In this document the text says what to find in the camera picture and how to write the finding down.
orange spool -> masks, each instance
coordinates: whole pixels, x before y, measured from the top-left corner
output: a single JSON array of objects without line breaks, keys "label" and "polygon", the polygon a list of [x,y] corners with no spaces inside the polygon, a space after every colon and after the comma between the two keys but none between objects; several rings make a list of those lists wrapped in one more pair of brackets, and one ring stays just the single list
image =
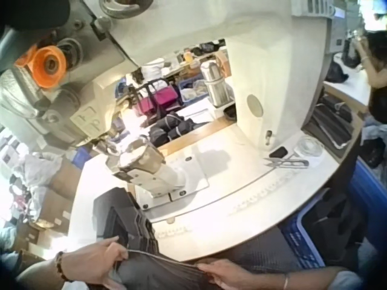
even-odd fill
[{"label": "orange spool", "polygon": [[50,89],[63,79],[67,63],[63,52],[53,45],[39,49],[32,60],[32,77],[37,85]]},{"label": "orange spool", "polygon": [[17,59],[17,61],[15,62],[15,65],[19,68],[26,66],[33,59],[36,53],[36,50],[37,50],[37,47],[36,47],[36,44],[34,44],[32,47],[30,47],[30,49],[25,54],[23,54],[21,57]]}]

silver bangle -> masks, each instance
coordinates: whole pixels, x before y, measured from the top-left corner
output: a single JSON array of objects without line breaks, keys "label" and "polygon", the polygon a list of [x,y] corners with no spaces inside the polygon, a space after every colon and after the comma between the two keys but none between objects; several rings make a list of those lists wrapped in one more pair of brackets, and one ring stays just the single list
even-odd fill
[{"label": "silver bangle", "polygon": [[289,274],[285,274],[284,290],[288,288],[288,284],[289,284]]}]

metal thermos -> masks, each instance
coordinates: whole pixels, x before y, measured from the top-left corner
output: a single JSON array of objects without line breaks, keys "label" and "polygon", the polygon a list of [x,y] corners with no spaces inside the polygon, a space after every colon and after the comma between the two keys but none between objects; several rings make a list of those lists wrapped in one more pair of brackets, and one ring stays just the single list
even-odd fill
[{"label": "metal thermos", "polygon": [[218,108],[229,103],[230,97],[227,92],[226,82],[216,62],[213,60],[204,62],[201,64],[200,70],[209,92],[210,102],[214,107]]}]

bracelet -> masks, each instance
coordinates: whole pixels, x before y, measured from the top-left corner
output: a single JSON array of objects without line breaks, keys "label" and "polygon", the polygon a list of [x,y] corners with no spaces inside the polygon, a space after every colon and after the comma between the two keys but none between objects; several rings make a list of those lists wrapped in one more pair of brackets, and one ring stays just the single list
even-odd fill
[{"label": "bracelet", "polygon": [[55,256],[56,271],[60,275],[60,277],[62,278],[63,281],[71,283],[73,281],[67,279],[66,275],[63,273],[63,270],[62,270],[62,256],[63,256],[63,252],[62,251],[57,253],[56,256]]},{"label": "bracelet", "polygon": [[284,290],[288,288],[288,284],[289,284],[289,274],[285,274]]}]

white sewing machine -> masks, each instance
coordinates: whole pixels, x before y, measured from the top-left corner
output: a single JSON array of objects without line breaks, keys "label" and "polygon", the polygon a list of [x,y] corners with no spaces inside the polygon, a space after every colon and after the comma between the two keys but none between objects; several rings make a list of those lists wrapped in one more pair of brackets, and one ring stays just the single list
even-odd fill
[{"label": "white sewing machine", "polygon": [[[273,170],[262,157],[279,146],[294,148],[304,135],[301,127],[317,102],[331,54],[342,50],[345,23],[334,17],[330,0],[134,2],[137,4],[84,0],[90,16],[82,3],[71,1],[68,25],[81,20],[83,28],[70,35],[82,35],[78,40],[87,61],[67,72],[58,87],[71,88],[68,91],[79,104],[72,102],[66,114],[57,106],[56,111],[47,110],[63,116],[60,122],[48,122],[54,118],[47,113],[39,120],[11,115],[4,108],[0,114],[5,114],[4,125],[27,144],[37,137],[41,149],[60,141],[65,141],[62,148],[83,144],[109,130],[114,87],[126,73],[171,51],[225,38],[237,124],[166,158],[167,165],[192,163],[184,168],[192,172],[192,179],[169,172],[177,174],[177,182],[165,190],[175,190],[173,202],[165,193],[158,197],[156,191],[142,201],[145,193],[136,190],[153,223],[161,253],[177,260],[196,259],[276,225],[311,198],[337,169],[338,163],[326,151],[318,166],[302,172]],[[91,19],[108,37],[98,40],[88,25]],[[85,39],[96,46],[82,42]],[[52,98],[50,106],[56,102]],[[39,130],[37,124],[44,124],[45,130]],[[25,128],[33,133],[27,134]],[[83,170],[69,231],[73,248],[95,238],[91,222],[94,198],[115,186],[126,186],[111,175],[105,162],[106,156],[100,155]],[[142,180],[135,183],[141,186]],[[189,186],[190,192],[181,194],[179,182]],[[154,208],[144,207],[149,200],[157,201]],[[251,221],[257,224],[252,227]]]}]

